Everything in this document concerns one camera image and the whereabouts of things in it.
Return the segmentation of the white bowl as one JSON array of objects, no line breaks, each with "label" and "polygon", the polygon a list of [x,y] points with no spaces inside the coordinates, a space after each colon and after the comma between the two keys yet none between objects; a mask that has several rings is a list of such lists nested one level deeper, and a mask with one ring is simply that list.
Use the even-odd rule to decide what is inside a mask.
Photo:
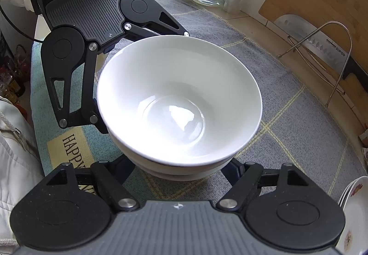
[{"label": "white bowl", "polygon": [[192,165],[192,166],[179,166],[174,164],[163,164],[157,160],[150,160],[144,156],[139,155],[133,150],[129,149],[126,145],[121,143],[117,136],[110,130],[107,129],[115,145],[126,155],[135,165],[139,166],[144,171],[150,173],[151,171],[168,174],[168,175],[193,175],[198,173],[209,172],[215,169],[220,170],[226,164],[231,161],[231,157],[225,160],[220,160],[213,164],[205,165]]},{"label": "white bowl", "polygon": [[215,44],[179,35],[117,52],[101,72],[97,102],[123,150],[179,167],[234,156],[263,113],[258,84],[242,62]]},{"label": "white bowl", "polygon": [[225,167],[231,160],[231,158],[216,162],[214,164],[194,167],[179,167],[164,165],[151,160],[144,159],[141,156],[127,156],[131,162],[143,171],[159,177],[161,179],[172,181],[192,181],[204,179]]}]

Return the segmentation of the white plate with stain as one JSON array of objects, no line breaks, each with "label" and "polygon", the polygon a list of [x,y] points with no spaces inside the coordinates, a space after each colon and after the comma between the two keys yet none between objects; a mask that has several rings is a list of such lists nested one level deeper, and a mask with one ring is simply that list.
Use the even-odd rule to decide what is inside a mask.
[{"label": "white plate with stain", "polygon": [[342,254],[367,252],[367,217],[357,214],[345,216],[345,228],[336,248]]}]

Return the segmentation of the grey checked towel mat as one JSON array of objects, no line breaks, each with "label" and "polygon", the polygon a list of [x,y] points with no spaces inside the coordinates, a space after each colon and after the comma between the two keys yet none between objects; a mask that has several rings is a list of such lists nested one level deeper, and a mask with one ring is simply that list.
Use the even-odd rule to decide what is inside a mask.
[{"label": "grey checked towel mat", "polygon": [[[237,155],[278,169],[290,162],[337,200],[345,187],[365,174],[348,136],[321,102],[295,75],[229,23],[188,0],[157,0],[197,38],[213,42],[242,61],[255,77],[263,98],[263,117],[256,135]],[[121,151],[94,126],[61,129],[54,117],[40,59],[40,44],[31,54],[31,109],[45,173],[62,162],[89,167],[115,160]]]}]

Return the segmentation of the black handled kitchen knife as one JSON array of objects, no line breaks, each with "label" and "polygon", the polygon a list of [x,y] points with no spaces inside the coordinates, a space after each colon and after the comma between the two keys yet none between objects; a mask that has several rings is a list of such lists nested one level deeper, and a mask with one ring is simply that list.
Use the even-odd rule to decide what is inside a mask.
[{"label": "black handled kitchen knife", "polygon": [[289,36],[301,42],[301,45],[314,53],[320,60],[332,68],[342,79],[350,74],[357,77],[362,87],[367,90],[367,73],[353,59],[348,51],[333,41],[313,24],[294,14],[278,17],[274,24]]}]

